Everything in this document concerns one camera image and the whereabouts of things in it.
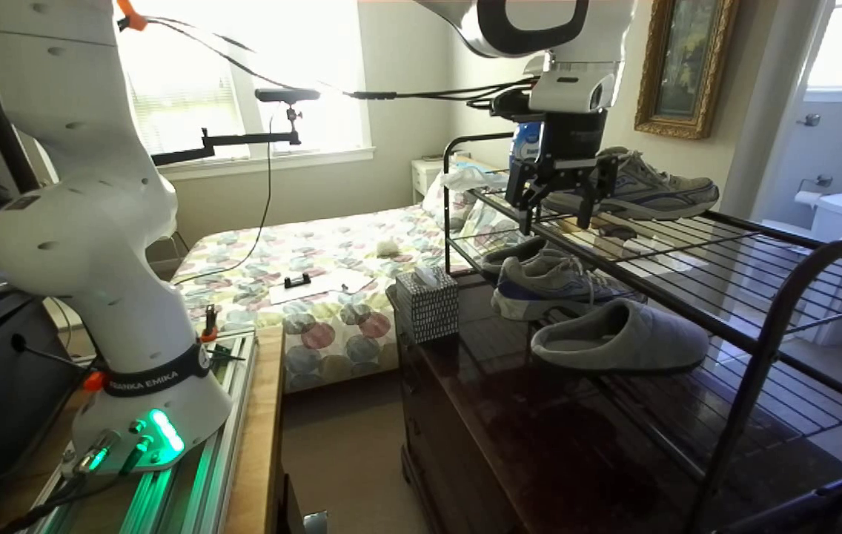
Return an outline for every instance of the wooden frame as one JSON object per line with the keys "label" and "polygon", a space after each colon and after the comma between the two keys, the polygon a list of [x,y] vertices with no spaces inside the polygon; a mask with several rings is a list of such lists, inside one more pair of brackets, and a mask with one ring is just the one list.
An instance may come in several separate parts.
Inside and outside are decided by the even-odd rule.
{"label": "wooden frame", "polygon": [[634,127],[701,140],[711,130],[739,0],[653,0]]}

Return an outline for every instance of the bed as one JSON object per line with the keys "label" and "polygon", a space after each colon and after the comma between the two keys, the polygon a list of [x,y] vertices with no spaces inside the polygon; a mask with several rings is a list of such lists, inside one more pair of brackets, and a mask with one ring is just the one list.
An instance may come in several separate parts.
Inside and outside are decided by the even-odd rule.
{"label": "bed", "polygon": [[[384,375],[397,369],[386,289],[397,274],[446,264],[441,200],[446,180],[435,177],[424,201],[407,209],[207,235],[172,283],[195,329],[207,307],[222,332],[283,324],[286,393]],[[453,226],[483,250],[499,247],[492,229],[508,216],[486,213],[464,192],[452,200]]]}

